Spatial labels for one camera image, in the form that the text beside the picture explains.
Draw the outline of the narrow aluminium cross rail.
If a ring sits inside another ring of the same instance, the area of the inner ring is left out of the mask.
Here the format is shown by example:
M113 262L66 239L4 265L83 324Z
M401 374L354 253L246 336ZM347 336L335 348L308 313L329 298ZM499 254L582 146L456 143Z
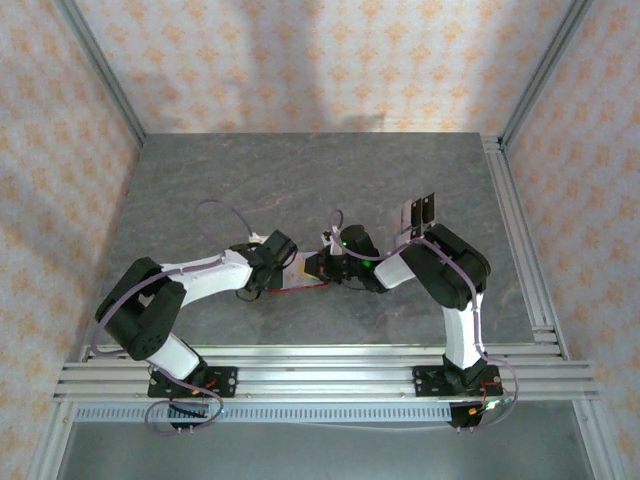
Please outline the narrow aluminium cross rail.
M208 361L213 358L250 357L250 358L356 358L365 357L417 357L439 359L445 351L444 346L424 345L237 345L237 346L196 346L195 350ZM488 346L489 355L496 358L513 360L550 358L552 361L563 359L557 343L497 344Z

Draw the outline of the red leather card holder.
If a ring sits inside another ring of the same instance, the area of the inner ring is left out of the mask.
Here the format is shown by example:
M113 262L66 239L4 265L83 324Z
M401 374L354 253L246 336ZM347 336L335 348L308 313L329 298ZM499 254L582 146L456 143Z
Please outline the red leather card holder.
M293 262L294 262L294 260L295 260L295 258L294 258L293 260L289 260L289 261L288 261L288 263L293 263ZM298 288L293 287L293 288L291 288L291 289L270 289L270 288L268 287L268 292L269 292L269 293L287 293L287 292L303 291L303 290L314 289L314 288L322 288L322 287L325 287L325 286L327 286L327 285L328 285L328 283L327 283L327 282L323 282L323 281L322 281L322 284L321 284L321 285L316 285L316 286L311 286L311 287L298 287Z

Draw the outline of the grey metal panel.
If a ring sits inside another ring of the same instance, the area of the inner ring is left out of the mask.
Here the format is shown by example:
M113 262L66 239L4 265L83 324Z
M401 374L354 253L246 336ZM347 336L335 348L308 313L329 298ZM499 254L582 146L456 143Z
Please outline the grey metal panel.
M140 425L79 424L57 480L594 480L576 434L551 426L218 424L159 438Z

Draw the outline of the black round bracket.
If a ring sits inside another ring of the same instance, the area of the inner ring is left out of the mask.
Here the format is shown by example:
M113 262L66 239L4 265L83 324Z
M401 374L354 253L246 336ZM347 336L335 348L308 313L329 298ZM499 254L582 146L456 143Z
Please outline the black round bracket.
M495 410L501 404L500 400L482 402L460 402L450 406L451 419L448 425L456 432L479 432L493 426L496 421L485 422L484 415Z

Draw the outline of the wide aluminium base beam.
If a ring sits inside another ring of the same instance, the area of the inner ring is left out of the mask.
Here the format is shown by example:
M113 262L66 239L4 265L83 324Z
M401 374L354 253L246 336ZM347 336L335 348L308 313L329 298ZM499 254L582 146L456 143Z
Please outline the wide aluminium base beam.
M232 361L238 368L234 398L238 401L329 402L407 401L415 394L412 367L396 360L376 358L370 365L351 358L344 365L327 359L304 358L301 364L272 359L256 366L249 358ZM149 369L131 361L71 363L63 367L54 390L60 401L143 401L147 398ZM499 369L504 395L523 401L585 400L600 397L592 367L584 362L518 361L512 370ZM481 397L425 397L428 401L479 401Z

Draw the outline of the aluminium frame leg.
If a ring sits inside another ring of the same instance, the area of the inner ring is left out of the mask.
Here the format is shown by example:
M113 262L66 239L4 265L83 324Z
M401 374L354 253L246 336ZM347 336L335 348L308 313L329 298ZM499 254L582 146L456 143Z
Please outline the aluminium frame leg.
M76 404L55 402L29 467L27 480L56 480L73 426Z
M600 400L572 402L595 480L624 480L624 470Z

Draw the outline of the aluminium upright frame post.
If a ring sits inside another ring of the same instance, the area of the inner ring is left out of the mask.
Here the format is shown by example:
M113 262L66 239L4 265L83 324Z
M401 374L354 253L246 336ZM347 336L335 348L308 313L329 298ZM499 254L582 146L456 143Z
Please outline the aluminium upright frame post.
M75 35L87 61L104 86L127 130L136 144L142 148L147 137L146 131L76 0L53 0L53 2Z
M544 50L539 62L526 84L522 94L515 104L514 110L509 116L502 133L497 137L500 150L506 152L514 143L519 131L525 123L529 113L542 94L547 82L558 66L564 51L570 45L571 40L589 11L594 0L572 0Z

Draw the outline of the aluminium side rail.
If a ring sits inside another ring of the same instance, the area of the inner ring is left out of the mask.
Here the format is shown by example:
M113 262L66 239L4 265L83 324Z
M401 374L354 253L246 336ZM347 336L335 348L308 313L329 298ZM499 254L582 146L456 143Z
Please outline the aluminium side rail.
M564 335L535 252L507 156L497 137L482 136L481 141L534 338L538 343L555 344L559 355L567 360L569 353Z

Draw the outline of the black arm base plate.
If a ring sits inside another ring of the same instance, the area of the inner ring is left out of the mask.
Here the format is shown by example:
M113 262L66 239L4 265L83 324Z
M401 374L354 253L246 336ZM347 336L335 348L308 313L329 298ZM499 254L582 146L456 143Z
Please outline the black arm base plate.
M183 382L214 392L221 398L233 398L238 383L238 369L228 366L198 366ZM156 368L150 370L147 395L150 398L176 399L204 397L192 387L176 384Z
M455 366L415 366L413 385L417 397L501 396L504 388L496 366L460 370Z

